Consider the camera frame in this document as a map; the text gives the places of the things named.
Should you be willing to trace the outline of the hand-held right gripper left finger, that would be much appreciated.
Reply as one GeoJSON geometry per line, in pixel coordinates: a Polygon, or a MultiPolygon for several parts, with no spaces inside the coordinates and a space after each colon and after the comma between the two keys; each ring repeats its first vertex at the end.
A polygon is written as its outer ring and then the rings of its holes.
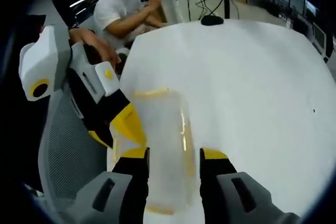
{"type": "Polygon", "coordinates": [[[126,151],[110,172],[102,172],[77,193],[72,223],[143,223],[149,194],[148,147],[126,151]]]}

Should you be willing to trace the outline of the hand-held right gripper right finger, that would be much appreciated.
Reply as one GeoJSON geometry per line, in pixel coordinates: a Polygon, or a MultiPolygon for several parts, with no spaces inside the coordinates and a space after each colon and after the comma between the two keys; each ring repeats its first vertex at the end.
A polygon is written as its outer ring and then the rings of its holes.
{"type": "Polygon", "coordinates": [[[276,207],[271,193],[246,172],[238,172],[221,151],[201,148],[200,196],[205,223],[299,223],[276,207]]]}

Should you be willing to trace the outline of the person's left hand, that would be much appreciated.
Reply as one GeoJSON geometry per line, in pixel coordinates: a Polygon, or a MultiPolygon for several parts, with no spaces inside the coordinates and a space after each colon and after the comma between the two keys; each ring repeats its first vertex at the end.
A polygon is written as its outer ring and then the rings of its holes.
{"type": "Polygon", "coordinates": [[[83,42],[85,45],[93,47],[99,54],[101,61],[109,61],[113,68],[121,62],[116,51],[110,48],[108,42],[99,39],[94,32],[85,28],[72,28],[69,30],[70,44],[83,42]]]}

